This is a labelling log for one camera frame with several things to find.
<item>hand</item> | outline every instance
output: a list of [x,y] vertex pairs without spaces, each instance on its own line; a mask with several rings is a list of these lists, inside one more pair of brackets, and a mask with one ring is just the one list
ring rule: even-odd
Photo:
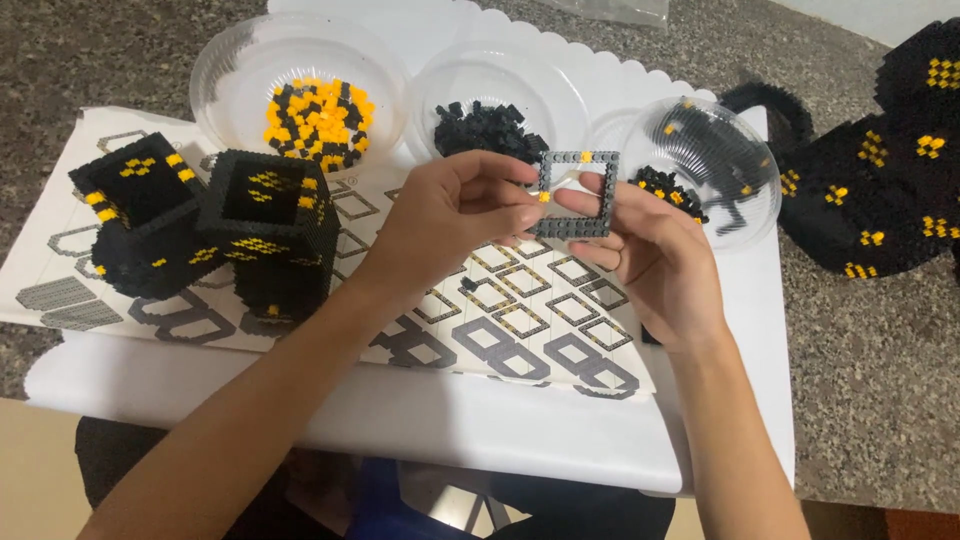
[[398,299],[400,312],[415,307],[484,242],[510,246],[514,236],[531,237],[523,231],[543,216],[543,205],[507,181],[537,179],[523,161],[480,150],[413,169],[350,281]]
[[[599,193],[602,180],[583,173],[580,184]],[[587,216],[600,209],[600,200],[582,191],[558,189],[554,200]],[[707,237],[691,217],[652,193],[617,183],[610,236],[570,242],[569,249],[613,270],[640,323],[668,352],[710,346],[729,335]]]

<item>speckled stone surface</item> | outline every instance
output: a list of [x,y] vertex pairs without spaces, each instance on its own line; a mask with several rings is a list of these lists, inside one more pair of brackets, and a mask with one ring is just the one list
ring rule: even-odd
[[[588,21],[533,0],[481,0],[513,19],[697,87],[785,86],[819,133],[877,111],[886,48],[766,0],[674,0],[670,32]],[[190,119],[194,58],[262,0],[0,0],[0,258],[82,106]],[[802,498],[960,512],[960,290],[940,258],[893,278],[826,274],[781,236]],[[58,333],[0,324],[2,396]]]

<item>fingernail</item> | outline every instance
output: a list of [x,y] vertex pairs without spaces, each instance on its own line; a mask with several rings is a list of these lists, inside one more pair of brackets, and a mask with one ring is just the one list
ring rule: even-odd
[[524,225],[533,225],[543,215],[543,207],[526,206],[520,211],[520,221]]

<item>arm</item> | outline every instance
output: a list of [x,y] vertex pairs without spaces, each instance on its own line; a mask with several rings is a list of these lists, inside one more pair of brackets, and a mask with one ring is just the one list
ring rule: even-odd
[[222,538],[377,333],[477,246],[515,241],[540,218],[537,199],[505,182],[536,178],[522,161],[485,152],[414,169],[350,279],[177,424],[79,538]]
[[[581,175],[599,192],[600,178]],[[596,215],[596,197],[566,189],[555,200]],[[644,327],[663,344],[677,381],[708,538],[808,540],[794,498],[723,314],[720,282],[703,230],[639,187],[619,184],[613,232],[570,253],[614,268]]]

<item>white wall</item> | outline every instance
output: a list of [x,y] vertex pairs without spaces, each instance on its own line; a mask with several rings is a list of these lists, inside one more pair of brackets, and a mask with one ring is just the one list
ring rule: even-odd
[[896,47],[935,20],[960,16],[960,0],[774,0]]

